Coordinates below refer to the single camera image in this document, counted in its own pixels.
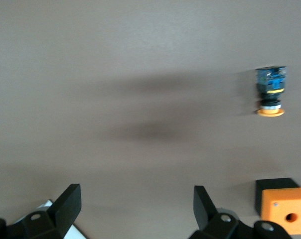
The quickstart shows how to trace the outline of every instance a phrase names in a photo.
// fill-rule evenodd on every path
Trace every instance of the orange box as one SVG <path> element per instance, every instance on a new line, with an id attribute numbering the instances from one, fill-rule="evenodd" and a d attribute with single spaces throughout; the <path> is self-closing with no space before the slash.
<path id="1" fill-rule="evenodd" d="M 262 191 L 261 219 L 282 226 L 290 235 L 301 234 L 301 187 Z"/>

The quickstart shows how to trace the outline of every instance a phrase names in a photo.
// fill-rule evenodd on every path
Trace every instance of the orange push button box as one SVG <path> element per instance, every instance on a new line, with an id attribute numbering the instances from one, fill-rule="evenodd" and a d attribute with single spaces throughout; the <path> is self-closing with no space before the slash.
<path id="1" fill-rule="evenodd" d="M 261 220 L 301 235 L 301 187 L 291 178 L 257 180 L 255 208 Z"/>

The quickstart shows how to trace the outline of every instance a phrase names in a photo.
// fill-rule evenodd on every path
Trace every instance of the hole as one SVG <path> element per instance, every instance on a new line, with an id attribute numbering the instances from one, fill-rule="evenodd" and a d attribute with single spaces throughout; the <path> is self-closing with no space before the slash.
<path id="1" fill-rule="evenodd" d="M 41 215 L 39 213 L 37 214 L 34 214 L 31 216 L 31 220 L 36 220 L 36 219 L 39 219 L 41 217 Z"/>
<path id="2" fill-rule="evenodd" d="M 293 223 L 295 220 L 297 220 L 298 216 L 295 213 L 290 213 L 286 216 L 286 220 L 289 223 Z"/>

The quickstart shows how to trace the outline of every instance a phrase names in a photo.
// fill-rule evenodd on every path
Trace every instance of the black bracket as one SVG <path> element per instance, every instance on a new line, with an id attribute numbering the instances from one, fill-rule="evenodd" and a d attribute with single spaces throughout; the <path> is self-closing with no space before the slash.
<path id="1" fill-rule="evenodd" d="M 278 224 L 257 221 L 251 228 L 228 213 L 218 213 L 203 186 L 194 188 L 194 214 L 199 226 L 189 239 L 292 239 Z"/>
<path id="2" fill-rule="evenodd" d="M 33 212 L 10 226 L 0 219 L 0 239 L 63 239 L 81 205 L 81 187 L 71 184 L 47 211 Z"/>

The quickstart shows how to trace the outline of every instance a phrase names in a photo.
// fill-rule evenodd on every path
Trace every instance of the screw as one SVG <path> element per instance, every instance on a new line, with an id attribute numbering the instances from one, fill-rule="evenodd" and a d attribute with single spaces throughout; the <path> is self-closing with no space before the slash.
<path id="1" fill-rule="evenodd" d="M 226 214 L 221 215 L 220 218 L 221 218 L 221 220 L 223 220 L 226 223 L 231 222 L 231 218 Z"/>
<path id="2" fill-rule="evenodd" d="M 31 216 L 31 220 L 36 220 L 36 219 L 39 219 L 41 217 L 41 215 L 39 213 L 37 214 L 34 214 Z"/>
<path id="3" fill-rule="evenodd" d="M 267 231 L 271 231 L 272 232 L 274 230 L 274 227 L 271 226 L 269 223 L 262 223 L 261 226 L 262 226 L 263 229 L 265 229 Z"/>

